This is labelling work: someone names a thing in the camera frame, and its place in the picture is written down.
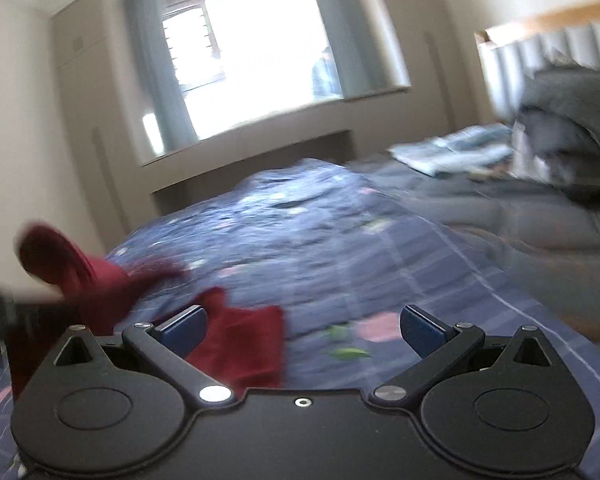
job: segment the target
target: white curtain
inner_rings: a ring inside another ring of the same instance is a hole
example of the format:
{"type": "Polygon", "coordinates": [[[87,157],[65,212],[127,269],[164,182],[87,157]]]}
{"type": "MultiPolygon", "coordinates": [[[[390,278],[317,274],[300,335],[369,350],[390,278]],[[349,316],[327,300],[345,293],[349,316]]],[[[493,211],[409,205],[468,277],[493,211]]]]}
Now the white curtain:
{"type": "Polygon", "coordinates": [[[198,137],[191,124],[164,36],[162,16],[165,7],[165,0],[125,1],[139,78],[144,91],[154,103],[155,119],[165,152],[168,153],[195,144],[198,137]]]}
{"type": "Polygon", "coordinates": [[[384,0],[316,0],[346,98],[409,86],[384,0]]]}

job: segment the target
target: window sill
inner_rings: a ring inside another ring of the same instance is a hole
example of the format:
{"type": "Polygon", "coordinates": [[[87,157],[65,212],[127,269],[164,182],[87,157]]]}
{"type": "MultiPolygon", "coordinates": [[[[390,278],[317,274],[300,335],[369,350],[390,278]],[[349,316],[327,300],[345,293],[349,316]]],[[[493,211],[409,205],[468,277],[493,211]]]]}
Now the window sill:
{"type": "Polygon", "coordinates": [[[148,192],[155,192],[180,181],[233,162],[337,132],[352,130],[350,106],[360,101],[405,94],[400,86],[356,98],[331,98],[285,112],[271,114],[142,165],[148,192]]]}

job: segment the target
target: bed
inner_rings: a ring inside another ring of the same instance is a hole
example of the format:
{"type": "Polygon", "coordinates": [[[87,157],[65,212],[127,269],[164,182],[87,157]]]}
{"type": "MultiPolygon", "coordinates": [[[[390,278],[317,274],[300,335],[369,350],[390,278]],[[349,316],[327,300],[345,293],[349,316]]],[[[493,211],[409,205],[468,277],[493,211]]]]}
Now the bed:
{"type": "MultiPolygon", "coordinates": [[[[518,34],[502,44],[488,32],[480,36],[488,86],[503,119],[519,95],[520,74],[512,67],[522,70],[527,59],[519,42],[544,49],[557,38],[575,55],[589,55],[580,38],[597,48],[600,62],[600,8],[560,15],[562,21],[554,18],[544,28],[518,24],[518,34]]],[[[368,392],[413,365],[416,354],[397,331],[386,330],[397,326],[407,303],[493,335],[538,325],[592,403],[596,432],[583,468],[600,479],[600,348],[550,311],[600,315],[600,210],[574,205],[550,187],[464,176],[435,180],[384,155],[348,168],[304,160],[160,218],[108,258],[122,266],[167,258],[190,272],[190,280],[136,304],[120,328],[162,316],[217,285],[234,305],[280,305],[290,388],[368,392]],[[334,326],[342,328],[337,337],[334,326]],[[337,359],[334,351],[342,348],[364,355],[337,359]]],[[[8,432],[8,386],[0,360],[0,478],[11,479],[18,465],[8,432]]]]}

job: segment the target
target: red cloth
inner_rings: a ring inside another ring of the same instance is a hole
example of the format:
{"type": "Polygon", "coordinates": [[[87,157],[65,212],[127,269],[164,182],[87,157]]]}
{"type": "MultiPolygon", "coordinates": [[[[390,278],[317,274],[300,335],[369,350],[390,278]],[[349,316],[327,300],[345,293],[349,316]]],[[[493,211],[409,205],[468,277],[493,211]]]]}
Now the red cloth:
{"type": "Polygon", "coordinates": [[[29,274],[57,286],[64,299],[19,304],[20,309],[36,310],[36,322],[12,328],[5,338],[14,399],[69,325],[84,324],[95,335],[113,334],[116,323],[149,290],[182,275],[175,266],[165,264],[129,275],[103,258],[86,256],[60,231],[45,224],[32,224],[24,231],[18,257],[29,274]]]}
{"type": "MultiPolygon", "coordinates": [[[[111,334],[114,325],[124,319],[151,286],[181,275],[174,267],[162,266],[129,276],[103,258],[85,255],[61,232],[45,224],[32,224],[26,229],[18,256],[29,274],[60,288],[64,295],[62,304],[68,309],[66,318],[85,324],[95,335],[111,334]]],[[[230,386],[239,396],[249,387],[280,387],[284,343],[280,307],[229,308],[224,290],[218,287],[206,290],[191,304],[204,307],[208,329],[204,341],[187,357],[190,364],[230,386]]],[[[33,341],[19,332],[8,339],[8,346],[12,347],[10,361],[17,356],[21,364],[12,364],[11,368],[12,374],[18,370],[18,389],[24,387],[70,323],[61,317],[64,316],[58,316],[56,311],[53,321],[40,327],[33,341]]]]}
{"type": "MultiPolygon", "coordinates": [[[[95,335],[112,334],[115,324],[141,297],[134,286],[138,281],[130,279],[124,269],[104,258],[87,256],[46,224],[27,227],[20,237],[18,257],[24,270],[57,286],[65,298],[78,305],[81,322],[95,335]]],[[[141,270],[140,280],[156,270],[141,270]]]]}
{"type": "Polygon", "coordinates": [[[280,387],[284,345],[280,307],[230,308],[219,287],[206,290],[193,304],[206,310],[208,328],[187,362],[231,387],[238,396],[249,387],[280,387]]]}

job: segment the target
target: blue quilt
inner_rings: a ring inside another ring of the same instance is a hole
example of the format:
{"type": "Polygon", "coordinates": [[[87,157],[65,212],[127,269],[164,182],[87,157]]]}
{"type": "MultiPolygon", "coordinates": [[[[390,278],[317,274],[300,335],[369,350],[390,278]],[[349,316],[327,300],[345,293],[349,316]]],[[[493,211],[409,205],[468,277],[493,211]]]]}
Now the blue quilt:
{"type": "Polygon", "coordinates": [[[538,325],[592,403],[596,432],[583,468],[600,479],[600,350],[448,228],[407,210],[365,177],[316,160],[259,173],[139,229],[108,257],[122,266],[168,258],[190,272],[190,280],[139,302],[121,329],[211,286],[224,287],[237,306],[280,305],[289,388],[369,391],[413,365],[418,357],[397,330],[407,303],[491,335],[538,325]],[[350,349],[357,358],[343,359],[350,349]]]}

